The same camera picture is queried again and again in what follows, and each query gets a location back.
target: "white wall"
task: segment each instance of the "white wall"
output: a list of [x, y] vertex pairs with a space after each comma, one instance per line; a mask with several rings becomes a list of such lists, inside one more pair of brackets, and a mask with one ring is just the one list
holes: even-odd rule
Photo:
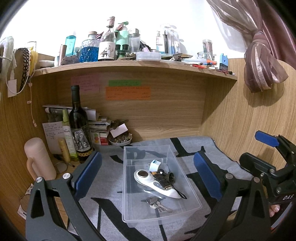
[[138, 28], [141, 39], [151, 48], [156, 47], [155, 33], [160, 24], [169, 23], [177, 27], [184, 53], [202, 51], [202, 40], [210, 39], [218, 60], [221, 53], [228, 58], [244, 57], [241, 34], [222, 23], [206, 0], [29, 0], [1, 39], [13, 36], [15, 48], [37, 41], [39, 53], [55, 56], [73, 30], [76, 46], [80, 46], [89, 31], [102, 32], [110, 16], [115, 16], [115, 23], [128, 21], [128, 29]]

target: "orange sticky note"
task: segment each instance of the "orange sticky note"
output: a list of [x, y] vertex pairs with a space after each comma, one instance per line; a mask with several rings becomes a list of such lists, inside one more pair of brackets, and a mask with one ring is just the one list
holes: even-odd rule
[[150, 86], [107, 86], [106, 100], [151, 100]]
[[79, 85], [81, 93], [99, 92], [99, 76], [92, 74], [71, 77], [71, 85]]

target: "wine bottle label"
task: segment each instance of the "wine bottle label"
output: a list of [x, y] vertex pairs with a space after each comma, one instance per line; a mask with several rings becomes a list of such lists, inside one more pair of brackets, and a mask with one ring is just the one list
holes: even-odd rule
[[114, 42], [101, 42], [99, 45], [99, 57], [98, 59], [114, 59], [115, 56], [115, 43]]
[[88, 130], [85, 126], [81, 129], [71, 129], [72, 135], [74, 137], [74, 146], [77, 151], [78, 156], [89, 156], [92, 153], [92, 148], [89, 144], [88, 139], [85, 134], [88, 134]]
[[70, 126], [63, 126], [64, 137], [71, 157], [77, 157]]

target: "gray cloth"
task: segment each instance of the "gray cloth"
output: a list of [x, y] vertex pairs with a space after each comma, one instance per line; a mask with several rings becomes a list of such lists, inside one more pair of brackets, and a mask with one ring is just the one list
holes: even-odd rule
[[[108, 241], [180, 241], [194, 236], [206, 221], [216, 200], [211, 198], [193, 164], [194, 153], [204, 146], [206, 155], [221, 169], [228, 170], [236, 178], [250, 180], [252, 175], [242, 170], [238, 163], [222, 153], [209, 137], [190, 136], [171, 139], [158, 139], [132, 143], [133, 146], [170, 145], [177, 160], [201, 201], [202, 209], [187, 220], [170, 224], [129, 228], [121, 218], [123, 148], [119, 146], [100, 146], [103, 156], [102, 167], [95, 177], [85, 198], [79, 201], [83, 210], [99, 232]], [[237, 198], [233, 210], [238, 208]], [[76, 233], [73, 226], [69, 231]]]

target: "metal screw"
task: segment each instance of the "metal screw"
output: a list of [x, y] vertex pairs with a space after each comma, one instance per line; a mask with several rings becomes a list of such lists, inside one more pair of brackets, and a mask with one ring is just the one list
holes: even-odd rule
[[260, 182], [260, 178], [254, 177], [254, 182], [259, 183]]
[[68, 179], [70, 176], [71, 176], [70, 173], [65, 173], [65, 174], [63, 175], [63, 178], [64, 178], [64, 179]]
[[281, 188], [280, 187], [276, 188], [276, 192], [281, 193]]
[[37, 177], [37, 178], [36, 178], [36, 182], [39, 183], [39, 182], [41, 182], [41, 181], [42, 181], [42, 177]]
[[226, 177], [227, 179], [232, 179], [232, 178], [233, 178], [233, 175], [232, 175], [231, 173], [226, 173], [226, 174], [225, 174], [225, 177]]

